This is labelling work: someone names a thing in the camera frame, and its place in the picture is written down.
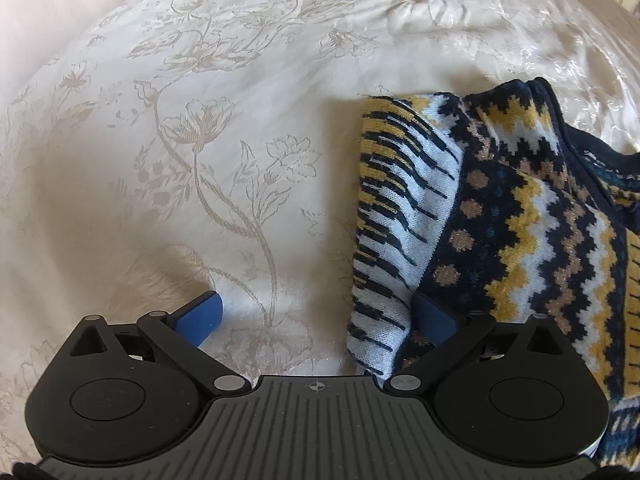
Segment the navy yellow patterned knit sweater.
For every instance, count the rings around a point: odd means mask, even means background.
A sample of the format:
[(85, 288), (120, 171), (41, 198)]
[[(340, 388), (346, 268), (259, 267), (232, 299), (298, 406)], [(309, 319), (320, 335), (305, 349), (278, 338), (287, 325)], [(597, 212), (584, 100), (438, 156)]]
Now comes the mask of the navy yellow patterned knit sweater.
[(603, 389), (603, 465), (639, 466), (639, 159), (569, 125), (548, 81), (376, 96), (362, 114), (347, 348), (386, 380), (455, 314), (550, 316)]

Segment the cream floral bedspread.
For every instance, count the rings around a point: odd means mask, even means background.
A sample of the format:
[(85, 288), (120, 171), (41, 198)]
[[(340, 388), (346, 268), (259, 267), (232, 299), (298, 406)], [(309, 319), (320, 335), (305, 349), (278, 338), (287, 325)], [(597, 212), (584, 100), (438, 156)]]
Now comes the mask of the cream floral bedspread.
[(129, 0), (102, 18), (1, 114), (2, 467), (38, 457), (27, 399), (81, 320), (212, 290), (200, 349), (250, 382), (370, 376), (347, 348), (364, 106), (536, 78), (639, 158), (639, 23), (614, 0)]

